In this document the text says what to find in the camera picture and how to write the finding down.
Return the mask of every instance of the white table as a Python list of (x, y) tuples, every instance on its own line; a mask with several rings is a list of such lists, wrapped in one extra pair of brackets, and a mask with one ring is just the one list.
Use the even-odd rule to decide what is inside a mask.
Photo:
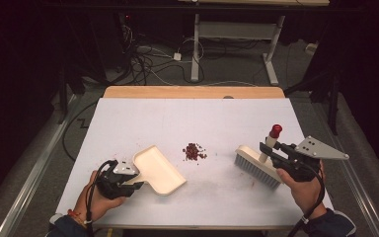
[[(281, 185), (271, 191), (234, 165), (236, 148), (259, 150), (275, 123), (283, 127), (280, 142), (304, 139), (288, 99), (100, 99), (57, 212), (74, 206), (103, 162), (131, 162), (135, 153), (156, 145), (187, 182), (166, 197), (144, 185), (96, 226), (290, 228), (302, 215), (290, 189)], [(183, 148), (190, 142), (205, 148), (207, 158), (186, 161)], [(332, 207), (328, 196), (324, 204)]]

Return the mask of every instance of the scrub brush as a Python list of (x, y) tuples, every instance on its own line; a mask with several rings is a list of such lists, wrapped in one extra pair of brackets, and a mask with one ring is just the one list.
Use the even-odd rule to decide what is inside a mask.
[[(266, 146), (272, 148), (279, 137), (282, 127), (275, 124), (266, 138)], [(247, 171), (258, 180), (269, 186), (271, 189), (276, 189), (279, 184), (283, 183), (276, 174), (276, 169), (272, 165), (272, 161), (267, 159), (267, 155), (258, 153), (248, 146), (240, 145), (236, 149), (235, 164)]]

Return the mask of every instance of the dustpan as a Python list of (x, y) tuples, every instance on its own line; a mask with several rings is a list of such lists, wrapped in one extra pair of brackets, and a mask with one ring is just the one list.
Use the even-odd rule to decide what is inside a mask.
[(155, 145), (136, 153), (133, 163), (140, 174), (125, 182), (127, 185), (144, 182), (156, 194), (167, 196), (187, 181)]

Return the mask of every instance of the red cap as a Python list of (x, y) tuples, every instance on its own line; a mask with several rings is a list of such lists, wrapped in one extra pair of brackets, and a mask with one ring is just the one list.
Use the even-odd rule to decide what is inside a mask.
[(282, 126), (279, 125), (279, 124), (275, 124), (273, 127), (272, 127), (272, 130), (269, 132), (269, 136), (274, 138), (274, 139), (277, 139), (279, 138), (279, 133), (282, 131)]

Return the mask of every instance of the dark background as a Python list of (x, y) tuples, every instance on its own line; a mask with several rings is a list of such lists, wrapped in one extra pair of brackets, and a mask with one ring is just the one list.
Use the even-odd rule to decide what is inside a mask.
[[(320, 42), (304, 80), (328, 67), (336, 69), (341, 92), (379, 158), (379, 1), (344, 0), (331, 5), (368, 8), (363, 17), (336, 18), (329, 25), (322, 17), (287, 17), (280, 39), (286, 44), (298, 39)], [(165, 20), (156, 14), (133, 16), (139, 31), (171, 44), (179, 44), (192, 31), (191, 15), (169, 15)], [(67, 83), (79, 92), (80, 75), (104, 79), (98, 34), (115, 31), (115, 24), (110, 20), (108, 27), (101, 24), (105, 27), (97, 28), (95, 38), (90, 18), (98, 16), (75, 13), (67, 21), (63, 13), (42, 9), (34, 0), (0, 0), (0, 184), (52, 114), (51, 99), (61, 69)], [(165, 21), (168, 28), (161, 27)], [(307, 89), (329, 91), (328, 78)]]

